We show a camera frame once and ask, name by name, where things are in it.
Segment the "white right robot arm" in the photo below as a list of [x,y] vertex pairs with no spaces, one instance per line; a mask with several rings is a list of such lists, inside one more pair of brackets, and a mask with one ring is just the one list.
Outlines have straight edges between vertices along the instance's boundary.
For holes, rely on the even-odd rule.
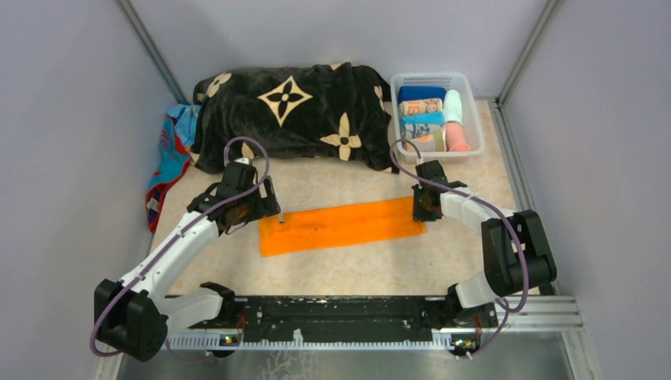
[[415,167],[413,219],[433,222],[448,217],[481,238],[483,269],[448,289],[445,315],[455,326],[466,326],[477,306],[555,281],[557,267],[540,216],[533,210],[496,207],[465,183],[447,179],[441,164]]

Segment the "pink panda towel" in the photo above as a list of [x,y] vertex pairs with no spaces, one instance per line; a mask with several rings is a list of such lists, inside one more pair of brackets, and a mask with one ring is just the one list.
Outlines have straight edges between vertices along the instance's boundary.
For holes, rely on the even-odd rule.
[[445,123],[445,144],[450,152],[467,152],[472,150],[466,141],[464,128],[456,121]]

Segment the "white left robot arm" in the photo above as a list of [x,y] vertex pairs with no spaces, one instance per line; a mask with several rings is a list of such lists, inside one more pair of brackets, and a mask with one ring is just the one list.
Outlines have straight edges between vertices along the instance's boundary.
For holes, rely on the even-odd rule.
[[152,359],[169,339],[194,325],[211,321],[219,328],[241,319],[235,293],[206,282],[175,297],[168,292],[192,261],[235,226],[246,226],[279,215],[281,208],[271,177],[246,159],[226,165],[219,182],[211,184],[187,206],[168,237],[120,279],[102,280],[94,291],[91,352],[104,357],[98,343],[112,354],[140,361]]

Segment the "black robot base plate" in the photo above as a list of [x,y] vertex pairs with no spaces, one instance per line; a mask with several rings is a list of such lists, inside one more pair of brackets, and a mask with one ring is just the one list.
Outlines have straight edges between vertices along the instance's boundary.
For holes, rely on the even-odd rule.
[[201,328],[233,329],[245,343],[428,342],[441,329],[495,328],[489,303],[467,311],[443,296],[241,296]]

